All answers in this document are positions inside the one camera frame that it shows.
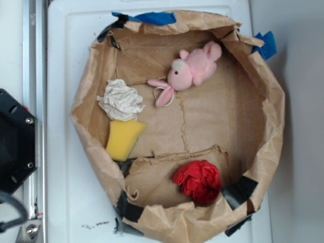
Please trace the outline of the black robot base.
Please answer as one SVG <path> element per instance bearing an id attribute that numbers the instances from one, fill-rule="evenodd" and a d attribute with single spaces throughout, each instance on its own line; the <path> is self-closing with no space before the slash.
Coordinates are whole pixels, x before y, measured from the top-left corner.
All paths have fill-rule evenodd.
<path id="1" fill-rule="evenodd" d="M 1 89 L 1 190 L 13 194 L 36 169 L 36 118 Z"/>

